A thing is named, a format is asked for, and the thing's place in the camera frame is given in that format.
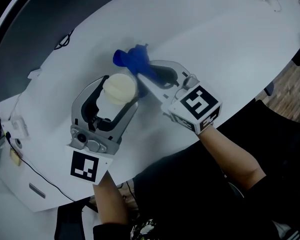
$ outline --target black cable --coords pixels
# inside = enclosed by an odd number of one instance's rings
[[[94,204],[90,203],[90,202],[87,202],[85,204],[86,207],[90,208],[91,210],[95,211],[97,214],[99,213],[98,211],[98,207],[96,207]]]
[[[5,134],[5,138],[6,140],[8,141],[8,143],[10,144],[11,148],[14,150],[14,152],[16,153],[16,155],[21,159],[21,161],[23,161],[27,166],[29,166],[32,171],[34,171],[36,174],[38,174],[42,179],[44,179],[46,182],[48,182],[50,185],[54,186],[57,190],[60,191],[60,193],[62,195],[64,195],[66,198],[68,198],[69,200],[71,200],[72,202],[75,202],[75,200],[73,200],[72,198],[70,198],[69,196],[67,196],[65,193],[63,193],[61,191],[60,188],[58,188],[56,185],[54,185],[53,183],[51,183],[49,180],[47,180],[45,177],[43,177],[39,172],[37,172],[35,169],[32,168],[32,166],[30,164],[28,164],[25,160],[23,160],[23,158],[19,155],[19,153],[16,151],[16,149],[11,145],[11,142],[10,142],[10,138],[11,138],[11,135],[10,133],[7,131],[6,134]]]
[[[128,183],[128,181],[126,182],[126,184],[128,185],[128,188],[129,188],[130,194],[132,195],[132,197],[133,197],[134,201],[135,201],[135,202],[137,202],[137,199],[136,199],[135,195],[132,193],[132,191],[131,191],[131,189],[130,189],[130,186],[129,186],[129,183]]]
[[[63,39],[66,38],[66,40],[64,41],[64,43],[61,43],[61,40],[58,45],[54,48],[54,50],[59,50],[62,47],[66,47],[69,43],[70,43],[70,37],[72,35],[72,33],[74,32],[74,30],[72,30],[66,37],[64,37]]]

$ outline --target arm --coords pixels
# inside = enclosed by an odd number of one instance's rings
[[[223,172],[245,190],[266,176],[257,160],[212,125],[198,136]]]
[[[108,171],[93,190],[102,224],[129,224],[127,206]]]

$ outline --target sticker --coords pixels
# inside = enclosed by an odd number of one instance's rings
[[[220,107],[211,113],[204,121],[200,123],[200,131],[202,132],[208,125],[210,125],[219,115]]]
[[[177,116],[177,115],[175,115],[175,114],[173,114],[173,113],[172,113],[172,115],[173,115],[174,119],[175,119],[180,125],[183,125],[184,127],[187,127],[187,128],[190,129],[191,131],[195,132],[195,126],[194,126],[193,123],[188,122],[187,120],[185,120],[185,119],[183,119],[183,118],[181,118],[181,117],[179,117],[179,116]]]
[[[71,172],[72,176],[95,182],[99,158],[73,151]]]
[[[218,101],[200,85],[180,102],[197,120],[203,117],[218,103]]]

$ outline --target blue plastic part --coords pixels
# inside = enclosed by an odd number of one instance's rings
[[[113,55],[113,63],[119,67],[127,67],[134,76],[142,74],[153,81],[157,81],[158,83],[160,82],[157,74],[149,65],[147,44],[137,44],[134,48],[131,48],[128,53],[123,50],[116,50]],[[139,79],[137,79],[137,85],[139,98],[146,96],[149,91]]]

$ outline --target white cylindrical object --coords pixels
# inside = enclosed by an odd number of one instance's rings
[[[116,105],[132,101],[137,94],[137,81],[132,75],[114,74],[103,84],[106,99]]]

